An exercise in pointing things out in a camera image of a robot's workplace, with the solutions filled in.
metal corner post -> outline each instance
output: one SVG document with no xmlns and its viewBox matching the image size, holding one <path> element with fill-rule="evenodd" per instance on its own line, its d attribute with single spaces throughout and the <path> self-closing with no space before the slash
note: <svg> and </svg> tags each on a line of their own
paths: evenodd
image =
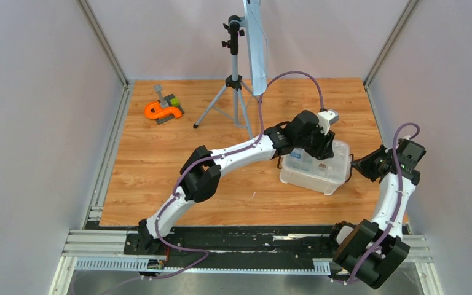
<svg viewBox="0 0 472 295">
<path fill-rule="evenodd" d="M 120 80 L 120 83 L 124 86 L 124 88 L 127 87 L 129 84 L 129 81 L 122 70 L 122 67 L 120 66 L 119 61 L 115 57 L 115 54 L 113 53 L 113 50 L 111 49 L 111 46 L 108 43 L 108 40 L 106 39 L 106 36 L 104 35 L 104 32 L 102 32 L 102 29 L 100 28 L 100 25 L 98 23 L 98 20 L 96 20 L 95 14 L 93 13 L 93 9 L 91 8 L 88 0 L 75 0 L 79 7 L 82 10 L 82 13 L 84 14 L 84 17 L 88 21 L 88 24 L 95 34 L 96 39 L 100 43 L 100 46 L 104 50 L 104 53 L 106 54 L 106 57 L 109 60 L 109 63 L 113 67 L 113 70 L 117 74 L 117 77 Z"/>
<path fill-rule="evenodd" d="M 373 80 L 376 78 L 377 73 L 379 72 L 379 69 L 381 68 L 383 62 L 385 61 L 386 57 L 390 53 L 391 48 L 393 47 L 393 45 L 399 38 L 402 30 L 408 23 L 408 20 L 412 16 L 413 12 L 415 11 L 415 7 L 417 6 L 419 2 L 420 0 L 408 0 L 406 7 L 404 8 L 403 12 L 401 13 L 401 16 L 395 23 L 393 30 L 391 31 L 388 39 L 386 40 L 386 43 L 384 44 L 381 51 L 379 52 L 379 55 L 377 56 L 376 61 L 374 62 L 372 68 L 370 69 L 370 72 L 368 72 L 368 75 L 363 81 L 365 89 L 370 87 Z"/>
</svg>

green block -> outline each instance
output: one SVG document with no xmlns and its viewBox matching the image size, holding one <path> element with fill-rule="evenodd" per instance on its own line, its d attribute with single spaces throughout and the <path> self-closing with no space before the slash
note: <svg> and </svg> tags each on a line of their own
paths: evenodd
<svg viewBox="0 0 472 295">
<path fill-rule="evenodd" d="M 180 105 L 180 101 L 176 97 L 171 98 L 170 102 L 171 102 L 172 106 L 179 106 Z"/>
</svg>

orange s-shaped object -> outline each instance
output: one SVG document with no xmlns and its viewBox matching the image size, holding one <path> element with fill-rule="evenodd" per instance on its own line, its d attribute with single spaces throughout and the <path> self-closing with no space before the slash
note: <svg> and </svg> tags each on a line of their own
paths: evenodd
<svg viewBox="0 0 472 295">
<path fill-rule="evenodd" d="M 174 115 L 175 118 L 180 118 L 182 116 L 182 112 L 180 111 L 179 108 L 176 108 L 174 106 L 168 106 L 167 108 L 162 108 L 160 106 L 160 103 L 157 100 L 155 100 L 149 103 L 146 106 L 146 108 L 144 108 L 144 115 L 146 115 L 146 117 L 152 120 L 155 120 L 155 119 L 161 119 L 169 115 Z"/>
</svg>

tripod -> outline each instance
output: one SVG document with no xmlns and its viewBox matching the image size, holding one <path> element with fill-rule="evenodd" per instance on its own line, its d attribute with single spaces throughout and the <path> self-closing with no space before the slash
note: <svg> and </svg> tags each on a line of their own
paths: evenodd
<svg viewBox="0 0 472 295">
<path fill-rule="evenodd" d="M 232 55 L 232 74 L 225 79 L 225 85 L 221 87 L 221 90 L 218 92 L 218 94 L 214 97 L 213 101 L 209 104 L 209 106 L 206 108 L 206 110 L 203 112 L 203 114 L 200 116 L 198 121 L 193 125 L 193 128 L 198 128 L 200 123 L 202 122 L 203 118 L 207 115 L 207 113 L 211 109 L 215 109 L 219 111 L 220 113 L 224 114 L 226 117 L 231 119 L 234 123 L 235 126 L 245 128 L 247 129 L 249 133 L 249 137 L 252 138 L 252 130 L 251 126 L 249 123 L 249 117 L 247 115 L 247 107 L 250 104 L 252 97 L 256 98 L 255 96 L 252 96 L 249 99 L 249 102 L 245 104 L 243 100 L 243 95 L 242 95 L 242 86 L 249 91 L 249 93 L 252 95 L 253 91 L 250 89 L 245 82 L 242 81 L 241 75 L 238 75 L 238 38 L 240 36 L 244 36 L 245 32 L 243 30 L 240 30 L 240 17 L 233 15 L 229 17 L 228 25 L 223 24 L 223 27 L 227 32 L 230 34 L 230 40 L 228 41 L 222 41 L 221 45 L 223 47 L 230 48 L 230 54 Z M 231 117 L 228 115 L 226 112 L 218 109 L 214 105 L 216 102 L 219 100 L 221 95 L 227 90 L 227 88 L 232 88 L 232 104 L 233 104 L 233 116 Z M 242 116 L 245 118 L 245 125 L 241 125 L 241 117 L 238 118 L 238 102 L 242 105 Z"/>
</svg>

white panel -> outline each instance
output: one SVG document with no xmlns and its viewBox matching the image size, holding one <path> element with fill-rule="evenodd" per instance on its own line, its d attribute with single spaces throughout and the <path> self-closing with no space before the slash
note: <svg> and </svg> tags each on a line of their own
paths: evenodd
<svg viewBox="0 0 472 295">
<path fill-rule="evenodd" d="M 472 1 L 421 1 L 372 99 L 387 136 L 420 124 L 428 153 L 411 224 L 426 235 L 445 294 L 472 294 Z"/>
<path fill-rule="evenodd" d="M 406 0 L 262 0 L 270 41 L 269 75 L 366 77 Z M 222 23 L 243 15 L 242 0 L 90 0 L 130 79 L 225 78 L 229 34 Z M 240 74 L 248 77 L 246 38 Z"/>
<path fill-rule="evenodd" d="M 74 1 L 0 1 L 0 294 L 46 294 L 121 86 Z"/>
</svg>

